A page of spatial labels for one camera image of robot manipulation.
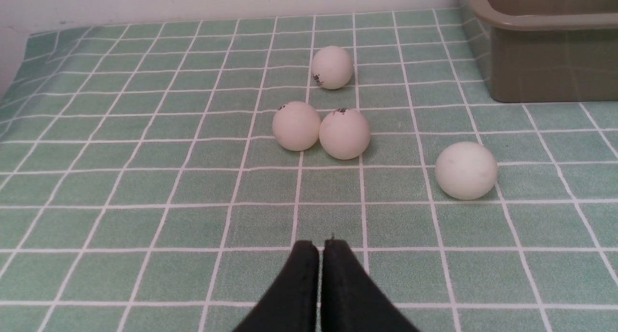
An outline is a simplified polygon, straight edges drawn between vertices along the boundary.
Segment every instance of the white grid line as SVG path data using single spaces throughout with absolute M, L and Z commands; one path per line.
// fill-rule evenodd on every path
M 415 86 L 415 85 L 432 85 L 432 84 L 439 84 L 439 83 L 455 83 L 454 80 L 439 80 L 439 81 L 419 81 L 419 82 L 389 82 L 389 83 L 363 83 L 363 84 L 359 84 L 358 87 L 364 88 L 364 87 L 375 87 L 375 86 Z M 483 80 L 460 80 L 459 83 L 478 83 L 478 84 L 482 84 Z M 346 85 L 343 86 L 343 88 L 351 88 L 351 87 L 355 87 L 355 85 Z M 269 86 L 269 87 L 264 87 L 264 90 L 276 90 L 276 89 L 282 89 L 282 88 L 302 88 L 305 89 L 305 86 Z M 319 86 L 309 86 L 309 88 L 312 89 L 318 89 L 320 88 Z M 224 88 L 224 89 L 219 89 L 217 90 L 217 92 L 233 92 L 233 91 L 238 91 L 238 90 L 260 90 L 260 88 L 258 87 L 240 87 L 240 88 Z M 170 93 L 186 93 L 186 92 L 210 92 L 212 91 L 209 88 L 203 88 L 203 89 L 198 89 L 198 90 L 171 90 Z M 125 92 L 125 94 L 139 94 L 139 93 L 160 93 L 160 90 L 154 90 L 154 91 L 127 91 Z M 49 92 L 44 92 L 44 93 L 37 93 L 34 94 L 33 96 L 37 96 L 37 95 L 48 95 L 48 96 L 71 96 L 74 93 L 49 93 Z M 116 95 L 117 92 L 95 92 L 95 91 L 88 91 L 88 92 L 80 92 L 80 94 L 99 94 L 99 95 Z M 24 99 L 27 99 L 29 96 L 26 97 L 21 97 L 18 99 L 14 99 L 11 101 L 8 101 L 6 103 L 3 103 L 2 105 L 0 105 L 0 110 L 2 110 L 3 108 L 6 108 L 8 106 L 14 105 L 16 103 L 19 103 L 20 101 L 24 101 Z M 556 104 L 556 103 L 530 103 L 528 105 L 530 106 L 535 106 L 535 105 L 551 105 L 551 104 Z M 445 107 L 449 107 L 449 106 L 462 106 L 461 104 L 453 104 L 453 105 L 426 105 L 426 107 L 431 107 L 431 108 L 445 108 Z M 481 103 L 481 104 L 470 104 L 469 106 L 516 106 L 516 103 L 497 103 L 497 102 L 493 102 L 493 103 Z
M 311 49 L 309 48 L 304 48 L 302 50 L 305 51 L 309 51 Z M 149 53 L 148 55 L 184 55 L 185 53 L 178 53 L 178 52 L 174 52 L 174 53 Z M 208 52 L 204 52 L 204 53 L 192 53 L 193 55 L 196 54 L 209 54 Z M 225 53 L 223 52 L 219 52 L 217 53 L 218 55 L 224 55 Z M 135 53 L 132 55 L 143 55 L 143 53 Z M 476 59 L 474 58 L 459 58 L 459 59 L 453 59 L 453 61 L 455 62 L 472 62 L 472 61 L 476 61 Z M 422 61 L 408 61 L 408 62 L 404 62 L 404 64 L 424 64 L 424 63 L 435 63 L 435 62 L 448 62 L 448 59 L 424 59 Z M 373 63 L 359 63 L 357 64 L 358 66 L 399 66 L 400 63 L 396 63 L 396 62 L 373 62 Z M 284 64 L 284 65 L 280 65 L 280 66 L 272 66 L 272 67 L 268 67 L 268 70 L 272 70 L 272 69 L 286 69 L 286 68 L 302 68 L 302 69 L 307 69 L 308 66 L 307 65 L 300 65 L 300 64 Z M 119 75 L 123 75 L 123 74 L 133 74 L 133 72 L 130 71 L 96 71 L 97 69 L 94 69 L 95 75 L 108 75 L 108 74 L 119 74 Z M 212 71 L 212 72 L 216 72 L 219 71 L 219 68 L 207 68 L 207 69 L 184 69 L 181 68 L 181 72 L 203 72 L 203 71 Z M 230 70 L 263 70 L 263 68 L 259 68 L 259 67 L 237 67 L 237 68 L 223 68 L 223 71 L 230 71 Z M 139 70 L 137 73 L 138 74 L 145 74 L 145 73 L 172 73 L 175 72 L 175 69 L 161 69 L 161 70 Z M 78 71 L 60 71 L 60 72 L 56 72 L 53 75 L 62 75 L 62 74 L 67 74 L 67 75 L 89 75 L 92 72 L 78 72 Z
M 600 198 L 600 199 L 580 199 L 577 200 L 579 204 L 616 204 L 618 198 Z M 574 201 L 568 200 L 505 200 L 506 204 L 542 204 L 542 205 L 556 205 L 556 204 L 573 204 Z M 410 201 L 398 201 L 398 202 L 365 202 L 365 205 L 492 205 L 502 204 L 500 200 L 434 200 L 432 202 L 426 200 L 410 200 Z M 194 204 L 126 204 L 126 205 L 108 205 L 106 209 L 153 209 L 153 208 L 206 208 L 206 207 L 227 207 L 230 203 L 194 203 Z M 294 206 L 294 202 L 236 202 L 237 206 L 271 206 L 271 207 L 284 207 Z M 320 206 L 320 205 L 360 205 L 360 202 L 299 202 L 298 205 L 305 206 Z M 36 205 L 2 205 L 0 209 L 40 209 L 43 206 Z M 103 205 L 49 205 L 46 209 L 101 209 Z
M 351 25 L 352 25 L 352 42 L 353 42 L 353 57 L 354 57 L 354 95 L 356 100 L 356 109 L 361 110 L 360 108 L 360 96 L 358 90 L 358 52 L 357 52 L 357 43 L 356 43 L 356 14 L 352 14 L 351 16 Z M 367 206 L 365 203 L 365 170 L 363 165 L 363 154 L 360 154 L 358 157 L 358 179 L 359 179 L 359 187 L 360 187 L 360 224 L 363 233 L 363 267 L 367 274 L 370 274 L 369 271 L 369 252 L 366 250 L 368 245 L 368 232 L 367 232 Z
M 0 306 L 16 305 L 16 306 L 47 306 L 51 305 L 53 301 L 0 301 Z M 186 302 L 136 302 L 134 306 L 161 306 L 161 307 L 174 307 L 174 306 L 203 306 L 205 301 L 186 301 Z M 58 306 L 126 306 L 126 302 L 122 301 L 60 301 Z M 229 308 L 252 308 L 256 305 L 256 302 L 234 302 L 234 301 L 210 301 L 210 306 L 227 306 Z M 399 309 L 413 309 L 413 308 L 434 308 L 434 309 L 447 309 L 450 308 L 450 303 L 394 303 L 395 307 Z M 554 310 L 594 310 L 594 311 L 614 311 L 618 310 L 618 304 L 561 304 L 561 303 L 549 303 L 549 304 L 527 304 L 527 303 L 456 303 L 455 306 L 458 309 L 508 309 L 508 310 L 537 310 L 537 309 L 554 309 Z
M 311 86 L 311 63 L 313 62 L 313 47 L 315 44 L 315 22 L 316 16 L 313 16 L 313 23 L 311 28 L 311 49 L 309 52 L 309 70 L 307 72 L 307 90 L 305 91 L 305 103 L 309 104 L 309 95 L 310 95 L 310 86 Z M 303 158 L 305 157 L 305 152 L 302 151 L 298 155 L 298 174 L 296 175 L 296 193 L 294 196 L 294 213 L 292 215 L 292 235 L 290 237 L 290 245 L 294 246 L 296 243 L 296 233 L 298 232 L 298 204 L 300 203 L 300 183 L 302 181 L 303 176 Z
M 150 48 L 152 48 L 154 46 L 154 43 L 156 41 L 153 40 L 152 44 L 150 45 Z M 141 65 L 141 63 L 144 61 L 146 55 L 144 55 L 141 60 L 139 61 L 138 65 L 135 67 L 135 70 L 137 70 L 137 68 L 139 68 L 139 66 Z M 133 79 L 133 75 L 131 75 L 125 82 L 124 86 L 122 87 L 122 90 L 125 90 L 128 87 L 128 84 L 131 82 L 131 80 Z M 112 105 L 110 105 L 110 107 L 108 108 L 108 112 L 111 112 L 111 110 L 114 108 L 115 103 L 118 101 L 118 99 L 120 99 L 120 96 L 122 94 L 122 91 L 118 94 L 118 96 L 116 97 L 116 99 L 114 100 L 114 102 L 112 103 Z M 152 117 L 152 119 L 150 120 L 150 123 L 148 126 L 146 126 L 146 128 L 144 129 L 144 132 L 142 134 L 142 137 L 144 137 L 146 135 L 146 131 L 148 130 L 148 128 L 150 127 L 150 124 L 152 123 L 152 121 L 154 120 L 154 116 Z M 99 124 L 97 125 L 97 127 L 95 128 L 95 130 L 93 130 L 93 132 L 90 134 L 89 138 L 92 139 L 92 137 L 94 137 L 95 133 L 98 132 L 98 130 L 101 128 L 101 126 L 103 125 L 104 121 L 105 121 L 106 117 L 104 116 L 101 121 L 99 122 Z M 71 163 L 71 167 L 73 167 L 77 161 L 79 160 L 81 154 L 84 153 L 84 151 L 86 150 L 86 147 L 88 146 L 88 143 L 86 145 L 84 145 L 84 147 L 82 148 L 82 151 L 80 152 L 80 154 L 75 158 L 75 160 L 73 160 L 73 162 Z M 140 145 L 136 145 L 135 149 L 133 150 L 133 154 L 132 157 L 126 162 L 125 167 L 130 163 L 130 161 L 132 160 L 132 158 L 135 156 L 135 154 L 137 153 L 137 150 L 139 149 Z M 114 186 L 112 187 L 112 191 L 110 192 L 110 195 L 108 196 L 107 200 L 105 201 L 105 205 L 103 206 L 101 212 L 99 213 L 99 215 L 97 216 L 97 219 L 95 219 L 95 222 L 93 224 L 93 226 L 90 229 L 90 232 L 88 233 L 88 237 L 86 238 L 86 241 L 84 242 L 84 245 L 82 246 L 82 250 L 84 250 L 86 247 L 88 247 L 88 244 L 90 244 L 90 240 L 92 239 L 92 237 L 94 236 L 95 231 L 97 230 L 97 225 L 99 224 L 102 216 L 104 215 L 104 213 L 106 212 L 106 206 L 108 204 L 110 204 L 111 199 L 114 196 L 114 192 L 115 189 L 118 187 L 120 180 L 122 178 L 123 175 L 123 171 L 120 171 L 117 178 L 115 179 L 114 182 Z M 63 178 L 60 179 L 60 181 L 57 183 L 55 190 L 52 192 L 48 203 L 50 204 L 51 201 L 54 199 L 55 197 L 55 193 L 56 191 L 59 189 L 60 185 L 62 184 L 62 180 L 64 179 L 65 176 L 63 176 Z M 62 297 L 62 293 L 64 292 L 64 289 L 66 288 L 67 284 L 69 283 L 69 279 L 71 277 L 71 275 L 73 274 L 73 271 L 75 271 L 75 268 L 77 267 L 77 264 L 79 263 L 79 261 L 82 259 L 84 255 L 83 251 L 80 251 L 77 255 L 77 257 L 75 257 L 75 260 L 73 260 L 73 263 L 71 264 L 67 274 L 65 275 L 64 279 L 62 280 L 62 283 L 60 284 L 60 288 L 57 291 L 56 297 L 54 299 L 55 302 L 59 302 L 60 298 Z M 42 332 L 45 328 L 45 326 L 47 325 L 49 319 L 51 318 L 51 315 L 53 314 L 54 310 L 55 310 L 56 305 L 52 305 L 49 310 L 46 312 L 44 319 L 42 320 L 39 328 L 38 328 L 38 332 Z
M 247 161 L 247 153 L 249 152 L 249 138 L 251 137 L 251 134 L 253 132 L 253 128 L 255 125 L 255 119 L 257 116 L 257 110 L 258 107 L 260 106 L 260 98 L 262 95 L 262 88 L 264 86 L 264 83 L 266 81 L 267 78 L 267 66 L 268 66 L 268 62 L 269 62 L 269 58 L 271 55 L 271 50 L 272 50 L 272 44 L 274 42 L 274 32 L 276 31 L 277 28 L 277 19 L 275 18 L 274 20 L 274 25 L 272 28 L 272 35 L 271 35 L 271 41 L 270 41 L 270 46 L 269 46 L 269 51 L 267 52 L 267 57 L 266 57 L 266 61 L 264 63 L 264 72 L 262 74 L 262 79 L 260 82 L 260 91 L 258 92 L 258 99 L 255 102 L 255 107 L 254 107 L 254 113 L 253 116 L 251 118 L 251 125 L 249 126 L 249 133 L 247 134 L 247 143 L 245 143 L 245 150 L 242 154 L 242 159 L 240 161 L 240 170 L 238 172 L 238 176 L 236 177 L 236 183 L 234 184 L 234 191 L 232 192 L 232 199 L 230 200 L 230 205 L 227 208 L 227 216 L 225 218 L 225 227 L 223 228 L 223 235 L 221 236 L 221 244 L 219 247 L 223 248 L 225 247 L 225 242 L 227 240 L 227 233 L 229 232 L 229 227 L 230 227 L 230 222 L 231 222 L 231 218 L 232 218 L 232 207 L 234 206 L 234 203 L 236 202 L 236 197 L 238 196 L 238 191 L 239 191 L 239 187 L 240 187 L 240 180 L 242 178 L 242 172 L 243 169 L 245 168 L 245 162 Z M 216 284 L 216 279 L 217 279 L 217 274 L 219 273 L 219 266 L 221 265 L 221 258 L 223 257 L 223 251 L 219 251 L 217 253 L 217 258 L 214 262 L 214 269 L 212 270 L 212 274 L 210 277 L 210 284 L 208 285 L 208 292 L 206 295 L 206 304 L 204 305 L 201 317 L 199 319 L 199 329 L 198 332 L 203 332 L 207 319 L 208 319 L 208 307 L 210 306 L 210 300 L 212 298 L 212 293 L 214 292 L 214 286 Z
M 117 93 L 106 93 L 109 95 L 117 95 Z M 484 107 L 488 107 L 488 106 L 497 106 L 495 104 L 470 104 L 467 107 L 470 108 L 484 108 Z M 519 104 L 507 104 L 506 106 L 511 106 L 511 107 L 516 107 L 516 106 L 520 106 Z M 437 108 L 466 108 L 465 104 L 449 104 L 449 105 L 418 105 L 418 106 L 414 106 L 414 109 L 437 109 Z M 361 110 L 361 112 L 363 111 L 392 111 L 392 110 L 408 110 L 409 107 L 407 106 L 384 106 L 384 107 L 379 107 L 379 108 L 358 108 L 359 110 Z M 335 109 L 321 109 L 318 108 L 316 109 L 317 112 L 331 112 Z M 265 114 L 267 112 L 276 112 L 276 109 L 267 109 L 267 110 L 258 110 L 257 113 L 258 114 Z M 251 110 L 222 110 L 222 111 L 211 111 L 209 112 L 209 114 L 252 114 L 253 111 Z M 157 114 L 157 116 L 198 116 L 201 115 L 202 112 L 160 112 Z M 107 117 L 150 117 L 152 116 L 152 113 L 148 113 L 148 112 L 136 112 L 136 113 L 119 113 L 119 114 L 109 114 L 107 115 Z M 34 119 L 34 118 L 46 118 L 46 117 L 51 117 L 51 118 L 55 118 L 58 117 L 60 119 L 70 119 L 70 118 L 97 118 L 97 117 L 102 117 L 102 114 L 75 114 L 75 115 L 52 115 L 52 114 L 38 114 L 38 115 L 26 115 L 26 116 L 18 116 L 18 117 L 14 117 L 12 119 L 7 119 L 4 121 L 0 121 L 0 125 L 3 125 L 4 123 L 11 123 L 13 121 L 16 120 L 20 120 L 20 119 Z M 573 133 L 573 132 L 600 132 L 601 134 L 603 132 L 616 132 L 618 131 L 618 128 L 603 128 L 601 129 L 599 128 L 589 128 L 589 129 L 550 129 L 550 130 L 541 130 L 541 133 Z M 458 132 L 425 132 L 425 133 L 431 133 L 431 134 L 448 134 L 448 135 L 452 135 L 452 134 L 457 134 Z M 460 132 L 462 134 L 474 134 L 473 132 Z M 521 133 L 536 133 L 534 130 L 501 130 L 501 131 L 491 131 L 491 132 L 479 132 L 480 134 L 491 134 L 491 133 L 512 133 L 512 134 L 521 134 Z M 4 143 L 8 143 L 11 142 L 11 140 L 5 140 L 2 141 Z
M 393 13 L 393 24 L 395 25 L 395 27 L 397 26 L 397 17 L 395 16 L 395 13 Z M 399 31 L 397 29 L 395 29 L 395 39 L 397 40 L 397 43 L 399 43 Z M 398 46 L 398 49 L 399 49 L 399 59 L 402 62 L 401 71 L 404 75 L 404 81 L 407 83 L 408 76 L 406 73 L 406 66 L 403 64 L 404 54 L 402 52 L 401 46 Z M 417 118 L 414 112 L 414 108 L 412 106 L 413 101 L 412 101 L 412 94 L 411 94 L 410 87 L 406 87 L 406 95 L 408 96 L 408 104 L 410 105 L 410 115 L 412 118 L 412 124 L 413 124 L 415 132 L 417 132 L 417 145 L 419 147 L 420 162 L 421 162 L 421 165 L 424 166 L 425 161 L 424 161 L 423 143 L 421 142 L 420 134 L 418 134 L 419 127 L 417 125 Z M 451 309 L 452 316 L 453 316 L 453 325 L 455 328 L 455 332 L 461 332 L 462 328 L 461 328 L 461 323 L 459 322 L 459 313 L 457 312 L 457 307 L 455 306 L 455 303 L 457 303 L 457 300 L 455 299 L 455 293 L 453 291 L 453 283 L 450 279 L 449 266 L 446 260 L 446 252 L 444 251 L 444 242 L 442 241 L 442 234 L 440 232 L 440 226 L 439 226 L 439 223 L 437 222 L 437 213 L 435 211 L 433 192 L 431 191 L 429 173 L 426 168 L 423 168 L 423 178 L 424 178 L 424 184 L 427 190 L 427 198 L 429 199 L 431 219 L 433 222 L 433 226 L 435 228 L 435 238 L 437 239 L 437 244 L 439 248 L 440 260 L 442 263 L 442 271 L 444 272 L 444 282 L 446 284 L 446 290 L 448 291 L 448 296 L 449 296 L 449 301 L 450 301 L 449 307 Z
M 433 15 L 435 17 L 435 20 L 437 21 L 437 14 L 435 13 L 435 10 L 433 11 Z M 449 63 L 450 63 L 450 70 L 452 71 L 454 77 L 455 77 L 455 81 L 457 82 L 457 87 L 459 89 L 459 93 L 461 94 L 461 97 L 463 99 L 463 103 L 466 105 L 466 112 L 468 113 L 468 117 L 470 118 L 470 124 L 472 125 L 472 129 L 475 133 L 475 136 L 477 137 L 477 141 L 479 142 L 479 144 L 483 145 L 483 140 L 481 139 L 481 135 L 479 134 L 478 130 L 477 130 L 477 124 L 474 121 L 474 116 L 472 116 L 472 111 L 470 110 L 470 107 L 468 106 L 468 100 L 466 99 L 465 96 L 465 92 L 464 89 L 461 86 L 461 83 L 459 82 L 459 76 L 457 75 L 457 70 L 455 69 L 455 65 L 453 63 L 453 61 L 450 59 L 450 52 L 448 47 L 446 46 L 446 43 L 444 42 L 444 35 L 442 35 L 442 30 L 438 27 L 437 28 L 438 33 L 440 35 L 440 39 L 442 40 L 442 43 L 444 44 L 444 50 L 446 51 L 446 56 L 449 59 Z M 503 192 L 502 189 L 500 188 L 500 184 L 499 182 L 496 182 L 495 186 L 496 188 L 496 193 L 497 196 L 502 204 L 502 209 L 504 212 L 504 218 L 506 219 L 506 222 L 508 224 L 508 228 L 510 229 L 512 235 L 513 235 L 513 239 L 515 240 L 515 244 L 517 246 L 517 248 L 521 248 L 521 241 L 519 240 L 519 236 L 517 235 L 517 230 L 515 228 L 515 225 L 513 224 L 513 221 L 510 217 L 510 213 L 508 211 L 508 207 L 506 205 L 506 203 L 504 203 L 504 196 L 503 196 Z M 530 271 L 530 267 L 528 266 L 528 262 L 526 260 L 526 256 L 525 253 L 523 253 L 523 250 L 519 251 L 519 258 L 521 261 L 521 266 L 523 267 L 523 270 L 526 273 L 526 277 L 528 278 L 528 283 L 530 284 L 530 288 L 532 289 L 532 293 L 534 294 L 534 299 L 536 300 L 536 303 L 539 305 L 543 304 L 543 300 L 541 299 L 541 294 L 539 294 L 539 290 L 536 286 L 536 283 L 534 281 L 534 277 L 532 276 L 532 272 Z M 551 324 L 549 322 L 549 317 L 547 315 L 547 312 L 545 311 L 544 308 L 540 308 L 539 312 L 541 314 L 541 319 L 543 321 L 543 325 L 545 326 L 545 329 L 547 330 L 547 332 L 552 332 L 552 327 Z
M 581 162 L 557 162 L 561 166 L 585 166 L 585 165 L 618 165 L 618 161 L 581 161 Z M 498 166 L 543 166 L 554 165 L 552 162 L 530 161 L 530 162 L 502 162 Z M 414 168 L 434 168 L 435 165 L 363 165 L 366 169 L 414 169 Z M 346 165 L 346 166 L 305 166 L 305 170 L 336 170 L 336 169 L 360 169 L 361 165 Z M 20 171 L 20 172 L 0 172 L 0 176 L 23 176 L 23 175 L 57 175 L 57 174 L 72 174 L 84 172 L 120 172 L 120 171 L 239 171 L 240 168 L 226 167 L 128 167 L 123 168 L 93 168 L 93 169 L 71 169 L 59 171 Z M 248 167 L 243 171 L 260 171 L 260 170 L 298 170 L 297 166 L 256 166 Z
M 319 250 L 323 250 L 322 246 L 316 246 Z M 355 252 L 427 252 L 427 251 L 444 251 L 450 252 L 598 252 L 596 247 L 454 247 L 454 246 L 426 246 L 426 247 L 351 247 Z M 618 247 L 601 247 L 605 252 L 618 252 Z M 17 250 L 17 253 L 141 253 L 141 252 L 255 252 L 255 251 L 290 251 L 292 246 L 278 247 L 225 247 L 225 248 L 210 248 L 210 247 L 134 247 L 134 248 L 86 248 L 86 249 L 24 249 Z M 15 249 L 0 249 L 0 253 L 13 253 Z

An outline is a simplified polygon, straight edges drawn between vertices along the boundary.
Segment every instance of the green tile pattern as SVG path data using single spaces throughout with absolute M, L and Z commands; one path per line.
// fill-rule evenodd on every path
M 0 103 L 0 330 L 229 331 L 295 239 L 332 235 L 424 332 L 618 330 L 618 103 L 497 103 L 464 21 L 33 35 Z M 358 73 L 307 88 L 330 44 Z M 291 100 L 322 116 L 358 106 L 374 133 L 362 160 L 281 149 L 270 123 Z M 435 159 L 477 139 L 500 188 L 453 200 Z

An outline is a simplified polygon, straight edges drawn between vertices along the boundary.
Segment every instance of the white ball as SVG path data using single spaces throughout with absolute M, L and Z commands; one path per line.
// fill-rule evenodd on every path
M 338 160 L 351 160 L 369 146 L 371 128 L 365 117 L 354 109 L 329 112 L 320 126 L 320 144 Z
M 279 145 L 291 151 L 312 147 L 320 135 L 320 114 L 309 104 L 291 101 L 272 117 L 272 134 Z
M 448 195 L 473 200 L 486 195 L 498 178 L 498 164 L 479 143 L 461 141 L 444 149 L 435 161 L 435 180 Z
M 327 46 L 319 50 L 311 62 L 311 77 L 318 86 L 327 90 L 342 88 L 353 74 L 351 55 L 338 46 Z

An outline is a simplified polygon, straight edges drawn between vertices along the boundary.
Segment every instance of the white wall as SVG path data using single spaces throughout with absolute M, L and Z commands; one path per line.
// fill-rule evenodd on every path
M 0 0 L 0 20 L 30 32 L 163 20 L 452 7 L 457 0 Z

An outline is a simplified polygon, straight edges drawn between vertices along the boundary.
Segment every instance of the gray-green plastic container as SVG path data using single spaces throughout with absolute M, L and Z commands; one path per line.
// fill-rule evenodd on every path
M 460 0 L 492 98 L 618 100 L 618 0 Z

